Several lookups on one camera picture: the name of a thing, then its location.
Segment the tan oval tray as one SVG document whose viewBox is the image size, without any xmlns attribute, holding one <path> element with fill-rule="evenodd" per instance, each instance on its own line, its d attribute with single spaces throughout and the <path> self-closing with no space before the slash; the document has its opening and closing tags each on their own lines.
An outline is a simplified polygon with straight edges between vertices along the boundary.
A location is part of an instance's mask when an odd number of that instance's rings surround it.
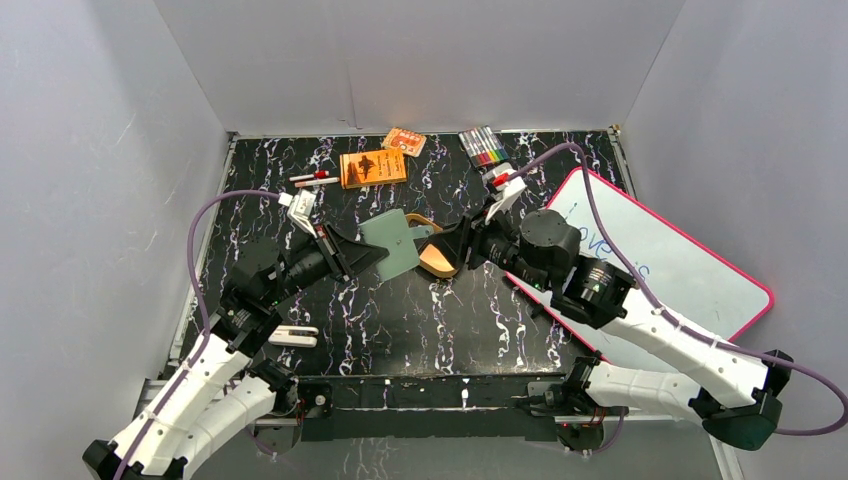
<svg viewBox="0 0 848 480">
<path fill-rule="evenodd" d="M 434 233 L 442 231 L 441 226 L 418 213 L 407 213 L 405 218 L 409 227 L 427 226 Z M 418 238 L 416 245 L 419 253 L 419 267 L 424 271 L 439 279 L 452 278 L 458 273 L 459 268 L 454 267 L 435 246 L 423 242 L 423 238 Z"/>
</svg>

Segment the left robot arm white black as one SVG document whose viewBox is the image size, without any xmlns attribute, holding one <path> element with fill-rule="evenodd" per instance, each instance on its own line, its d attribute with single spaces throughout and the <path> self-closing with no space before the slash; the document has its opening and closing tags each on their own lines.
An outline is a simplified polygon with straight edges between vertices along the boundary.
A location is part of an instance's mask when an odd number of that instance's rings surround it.
<svg viewBox="0 0 848 480">
<path fill-rule="evenodd" d="M 281 322 L 277 308 L 315 282 L 350 280 L 389 257 L 328 224 L 293 252 L 260 237 L 241 248 L 211 329 L 145 409 L 82 460 L 96 479 L 189 479 L 259 417 L 299 403 L 294 374 L 273 360 L 251 363 Z"/>
</svg>

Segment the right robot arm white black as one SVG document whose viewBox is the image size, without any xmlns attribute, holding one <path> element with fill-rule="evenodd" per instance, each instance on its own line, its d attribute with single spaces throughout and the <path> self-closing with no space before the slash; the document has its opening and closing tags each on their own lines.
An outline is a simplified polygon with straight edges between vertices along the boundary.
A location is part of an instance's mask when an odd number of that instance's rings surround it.
<svg viewBox="0 0 848 480">
<path fill-rule="evenodd" d="M 624 339 L 662 360 L 669 371 L 624 368 L 599 354 L 577 359 L 559 386 L 536 387 L 520 401 L 538 416 L 638 409 L 700 425 L 730 446 L 755 451 L 778 427 L 779 393 L 790 373 L 773 362 L 722 349 L 720 338 L 671 323 L 635 279 L 582 255 L 580 232 L 556 211 L 539 210 L 519 226 L 504 214 L 465 216 L 431 235 L 426 247 L 454 268 L 492 263 L 551 295 L 551 307 L 581 325 Z"/>
</svg>

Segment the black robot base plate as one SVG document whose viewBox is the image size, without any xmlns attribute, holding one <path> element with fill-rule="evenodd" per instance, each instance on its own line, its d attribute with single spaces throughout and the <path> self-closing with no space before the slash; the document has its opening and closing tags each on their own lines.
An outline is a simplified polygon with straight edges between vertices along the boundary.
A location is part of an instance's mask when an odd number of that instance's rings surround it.
<svg viewBox="0 0 848 480">
<path fill-rule="evenodd" d="M 567 385 L 562 373 L 302 376 L 251 430 L 279 451 L 272 434 L 287 428 L 295 443 L 518 437 L 592 452 L 628 410 L 596 406 Z"/>
</svg>

